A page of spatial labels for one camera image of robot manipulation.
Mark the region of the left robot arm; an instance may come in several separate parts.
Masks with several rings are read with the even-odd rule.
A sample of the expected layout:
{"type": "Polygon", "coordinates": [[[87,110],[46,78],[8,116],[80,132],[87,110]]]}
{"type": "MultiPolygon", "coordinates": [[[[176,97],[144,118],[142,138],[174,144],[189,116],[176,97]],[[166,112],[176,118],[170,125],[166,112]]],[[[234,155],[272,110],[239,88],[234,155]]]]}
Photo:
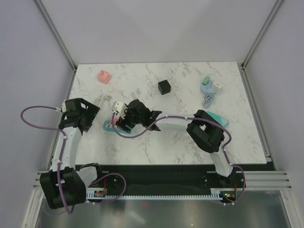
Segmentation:
{"type": "Polygon", "coordinates": [[[99,187],[104,175],[97,171],[97,163],[76,170],[76,154],[84,132],[92,126],[100,108],[83,98],[65,100],[58,126],[61,136],[49,171],[41,174],[39,182],[51,209],[68,208],[84,203],[86,190],[92,184],[99,187]]]}

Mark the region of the blue round power strip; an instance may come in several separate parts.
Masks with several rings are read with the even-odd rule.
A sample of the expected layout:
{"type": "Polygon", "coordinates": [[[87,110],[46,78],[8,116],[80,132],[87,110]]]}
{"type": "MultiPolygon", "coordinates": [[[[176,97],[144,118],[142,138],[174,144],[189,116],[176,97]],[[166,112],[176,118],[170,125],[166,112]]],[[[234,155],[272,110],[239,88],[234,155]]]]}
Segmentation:
{"type": "Polygon", "coordinates": [[[200,84],[200,91],[206,95],[206,94],[215,94],[216,92],[212,89],[213,81],[209,82],[208,84],[200,84]]]}

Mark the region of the green plug adapter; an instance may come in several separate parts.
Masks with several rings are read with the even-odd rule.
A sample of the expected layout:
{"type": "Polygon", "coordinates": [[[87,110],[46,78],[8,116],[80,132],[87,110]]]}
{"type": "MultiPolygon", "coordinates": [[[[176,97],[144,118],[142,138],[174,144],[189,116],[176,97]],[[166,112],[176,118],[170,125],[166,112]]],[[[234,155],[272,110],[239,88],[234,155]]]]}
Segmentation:
{"type": "Polygon", "coordinates": [[[206,86],[206,85],[209,84],[209,82],[210,82],[210,77],[209,77],[209,76],[206,76],[206,77],[204,77],[204,79],[203,79],[203,81],[202,81],[202,84],[203,84],[204,86],[206,86]]]}

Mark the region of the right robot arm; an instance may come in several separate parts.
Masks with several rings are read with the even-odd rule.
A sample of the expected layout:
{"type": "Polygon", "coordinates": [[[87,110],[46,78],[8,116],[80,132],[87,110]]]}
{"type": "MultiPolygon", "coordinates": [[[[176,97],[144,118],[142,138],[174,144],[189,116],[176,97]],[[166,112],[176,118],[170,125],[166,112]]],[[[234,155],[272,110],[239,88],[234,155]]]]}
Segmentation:
{"type": "Polygon", "coordinates": [[[129,104],[114,102],[112,106],[114,131],[121,137],[115,127],[130,133],[136,125],[144,130],[133,138],[137,138],[147,131],[176,131],[186,132],[195,144],[204,152],[210,154],[218,174],[218,183],[223,187],[230,186],[235,181],[233,165],[225,152],[225,147],[231,140],[231,134],[212,116],[203,110],[190,115],[172,115],[162,111],[151,111],[138,99],[129,104]]]}

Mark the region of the white cube adapter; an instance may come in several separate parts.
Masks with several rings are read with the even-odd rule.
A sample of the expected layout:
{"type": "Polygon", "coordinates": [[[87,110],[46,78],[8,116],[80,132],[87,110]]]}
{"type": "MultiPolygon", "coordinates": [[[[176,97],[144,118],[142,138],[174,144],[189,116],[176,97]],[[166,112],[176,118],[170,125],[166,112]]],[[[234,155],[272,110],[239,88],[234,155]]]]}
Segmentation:
{"type": "Polygon", "coordinates": [[[219,83],[218,81],[214,81],[211,86],[211,89],[213,90],[213,92],[215,94],[219,94],[221,92],[222,88],[223,88],[223,85],[221,83],[219,83]]]}

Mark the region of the pink cube socket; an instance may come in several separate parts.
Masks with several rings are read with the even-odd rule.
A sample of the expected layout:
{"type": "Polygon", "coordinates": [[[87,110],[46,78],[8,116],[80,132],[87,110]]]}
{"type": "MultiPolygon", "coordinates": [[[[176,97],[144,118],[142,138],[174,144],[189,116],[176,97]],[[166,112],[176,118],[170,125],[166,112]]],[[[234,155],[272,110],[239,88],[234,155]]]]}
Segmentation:
{"type": "Polygon", "coordinates": [[[112,77],[111,77],[110,73],[107,71],[101,70],[97,74],[97,80],[104,85],[108,84],[111,81],[111,79],[112,79],[112,77]]]}

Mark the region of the teal square adapter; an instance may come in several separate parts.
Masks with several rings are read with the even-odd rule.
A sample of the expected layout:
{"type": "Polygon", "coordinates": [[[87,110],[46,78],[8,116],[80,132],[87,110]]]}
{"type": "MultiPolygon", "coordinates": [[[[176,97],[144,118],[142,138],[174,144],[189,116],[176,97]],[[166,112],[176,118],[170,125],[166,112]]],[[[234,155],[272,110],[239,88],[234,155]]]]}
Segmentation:
{"type": "MultiPolygon", "coordinates": [[[[133,133],[133,130],[130,129],[130,132],[124,131],[122,129],[118,129],[117,126],[115,127],[117,132],[120,134],[126,134],[126,135],[131,135],[133,133]]],[[[107,132],[115,132],[115,130],[112,127],[112,123],[110,121],[105,121],[103,124],[103,129],[107,132]]]]}

